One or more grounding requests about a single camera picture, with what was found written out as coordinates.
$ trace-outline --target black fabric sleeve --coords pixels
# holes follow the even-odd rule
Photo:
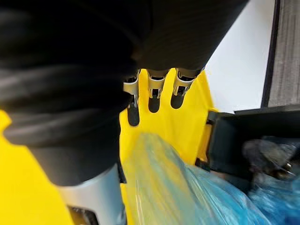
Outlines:
[[[118,161],[132,51],[121,29],[72,2],[1,1],[4,134],[28,146],[52,183],[76,185]]]
[[[28,146],[56,185],[100,174],[119,158],[123,79],[136,64],[203,68],[247,2],[1,0],[6,138]]]

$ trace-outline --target robotic hand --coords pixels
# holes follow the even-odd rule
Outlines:
[[[127,223],[119,113],[127,107],[129,124],[140,121],[136,68],[148,71],[152,113],[177,68],[170,104],[180,108],[246,3],[1,1],[0,106],[12,120],[4,135],[28,147],[75,225]]]

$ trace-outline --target black bin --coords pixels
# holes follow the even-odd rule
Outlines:
[[[210,169],[228,174],[226,179],[244,192],[252,179],[241,153],[245,141],[265,135],[300,138],[300,105],[214,113],[213,117],[207,152]]]

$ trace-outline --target black finger pad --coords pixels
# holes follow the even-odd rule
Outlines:
[[[151,113],[157,113],[159,110],[160,99],[159,98],[149,98],[148,108]]]
[[[134,105],[130,105],[127,109],[127,118],[128,123],[135,127],[140,123],[140,115],[139,115],[139,108],[135,108]]]
[[[173,109],[179,109],[182,106],[183,99],[184,99],[183,96],[172,94],[172,97],[171,97],[171,106],[172,106],[172,108]]]

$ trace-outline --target clear plastic bag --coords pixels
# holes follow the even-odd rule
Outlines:
[[[286,181],[260,173],[249,197],[273,225],[300,224],[299,177]]]
[[[157,135],[141,135],[123,169],[135,225],[270,224],[244,193],[184,164]]]

